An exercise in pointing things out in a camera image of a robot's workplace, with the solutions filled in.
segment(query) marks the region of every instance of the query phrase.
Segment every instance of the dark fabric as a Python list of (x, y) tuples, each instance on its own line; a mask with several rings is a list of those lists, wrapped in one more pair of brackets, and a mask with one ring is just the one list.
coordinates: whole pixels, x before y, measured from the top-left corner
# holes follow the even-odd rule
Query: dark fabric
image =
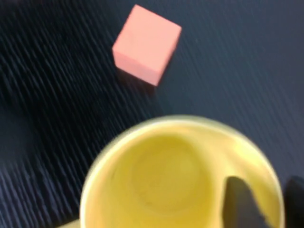
[[(135, 3), (183, 28), (155, 89), (113, 63)], [(303, 22), (303, 0), (0, 1), (0, 227), (77, 218), (99, 151), (156, 116), (229, 124), (264, 151), (282, 185), (304, 176)]]

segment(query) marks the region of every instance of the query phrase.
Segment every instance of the cup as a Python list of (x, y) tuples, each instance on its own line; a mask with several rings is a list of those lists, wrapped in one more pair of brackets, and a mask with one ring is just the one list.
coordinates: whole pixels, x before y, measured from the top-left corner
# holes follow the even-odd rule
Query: cup
[(228, 176), (246, 181), (271, 227), (285, 227), (278, 178), (248, 138), (202, 117), (152, 119), (103, 149), (84, 184), (80, 220), (62, 228), (222, 228)]

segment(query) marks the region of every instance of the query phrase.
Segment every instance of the cup handle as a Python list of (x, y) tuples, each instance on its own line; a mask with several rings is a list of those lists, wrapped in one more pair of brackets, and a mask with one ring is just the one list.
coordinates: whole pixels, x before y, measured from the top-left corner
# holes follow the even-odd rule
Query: cup handle
[(70, 223), (65, 224), (63, 226), (60, 226), (58, 228), (80, 228), (80, 221), (79, 220), (75, 220), (73, 222), (70, 222)]

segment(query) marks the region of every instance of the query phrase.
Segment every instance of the table surface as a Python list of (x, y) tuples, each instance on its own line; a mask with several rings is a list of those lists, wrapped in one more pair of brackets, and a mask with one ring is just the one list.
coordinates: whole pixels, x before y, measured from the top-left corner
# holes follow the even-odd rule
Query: table surface
[[(136, 3), (183, 27), (157, 88), (114, 66)], [(224, 122), (264, 151), (282, 185), (304, 176), (303, 21), (303, 0), (2, 0), (0, 227), (76, 219), (100, 150), (156, 116)]]

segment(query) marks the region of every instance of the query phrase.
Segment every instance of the foam block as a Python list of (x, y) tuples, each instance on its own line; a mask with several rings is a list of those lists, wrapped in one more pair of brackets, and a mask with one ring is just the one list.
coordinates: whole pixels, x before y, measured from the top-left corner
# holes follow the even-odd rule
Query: foam block
[(179, 25), (135, 5), (112, 48), (115, 65), (157, 86), (180, 33)]

